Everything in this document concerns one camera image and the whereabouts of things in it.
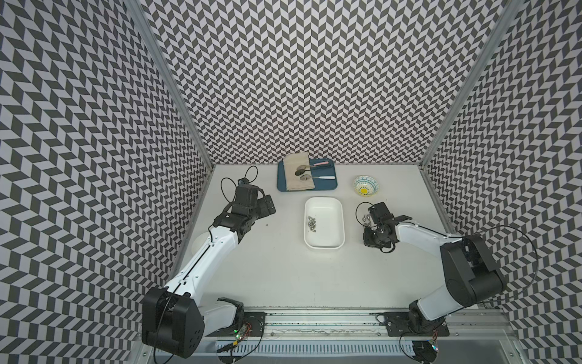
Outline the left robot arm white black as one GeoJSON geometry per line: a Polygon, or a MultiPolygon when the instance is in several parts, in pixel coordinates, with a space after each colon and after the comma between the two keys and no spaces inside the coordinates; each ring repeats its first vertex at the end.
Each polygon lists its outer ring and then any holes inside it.
{"type": "Polygon", "coordinates": [[[276,212],[271,196],[238,180],[229,202],[209,227],[209,237],[194,257],[163,288],[142,299],[142,342],[174,356],[190,357],[205,336],[226,330],[239,344],[247,336],[244,305],[221,297],[203,307],[202,297],[212,276],[235,250],[256,221],[276,212]]]}

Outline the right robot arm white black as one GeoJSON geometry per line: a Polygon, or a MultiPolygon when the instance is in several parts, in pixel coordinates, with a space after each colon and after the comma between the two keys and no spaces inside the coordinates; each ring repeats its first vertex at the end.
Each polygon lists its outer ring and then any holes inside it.
{"type": "Polygon", "coordinates": [[[366,247],[389,254],[398,243],[412,244],[441,260],[444,284],[409,305],[408,323],[414,332],[444,322],[447,315],[501,294],[507,287],[500,265],[480,234],[456,237],[395,216],[385,203],[368,204],[371,224],[364,226],[366,247]]]}

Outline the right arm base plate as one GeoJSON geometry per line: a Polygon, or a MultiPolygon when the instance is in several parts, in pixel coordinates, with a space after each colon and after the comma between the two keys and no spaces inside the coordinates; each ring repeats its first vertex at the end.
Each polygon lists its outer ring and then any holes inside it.
{"type": "Polygon", "coordinates": [[[438,338],[445,338],[450,336],[450,330],[444,317],[430,321],[414,312],[403,311],[383,312],[381,316],[390,337],[395,338],[401,335],[432,337],[436,335],[438,338]]]}

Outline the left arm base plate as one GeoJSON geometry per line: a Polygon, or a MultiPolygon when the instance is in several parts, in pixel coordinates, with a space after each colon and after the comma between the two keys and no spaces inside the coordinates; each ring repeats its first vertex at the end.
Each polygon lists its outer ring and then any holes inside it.
{"type": "Polygon", "coordinates": [[[251,311],[245,312],[242,318],[238,318],[235,323],[227,328],[219,329],[209,334],[210,337],[233,338],[243,330],[243,326],[248,326],[249,336],[261,337],[265,330],[266,312],[251,311]]]}

